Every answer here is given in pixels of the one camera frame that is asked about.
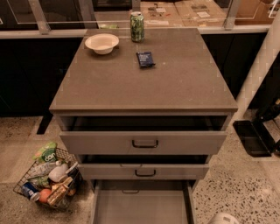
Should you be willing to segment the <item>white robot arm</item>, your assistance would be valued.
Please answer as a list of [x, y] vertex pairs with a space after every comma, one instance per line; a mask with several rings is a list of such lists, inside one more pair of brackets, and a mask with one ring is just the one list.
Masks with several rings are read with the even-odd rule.
[[240, 224], [240, 222], [229, 213], [217, 213], [207, 224]]

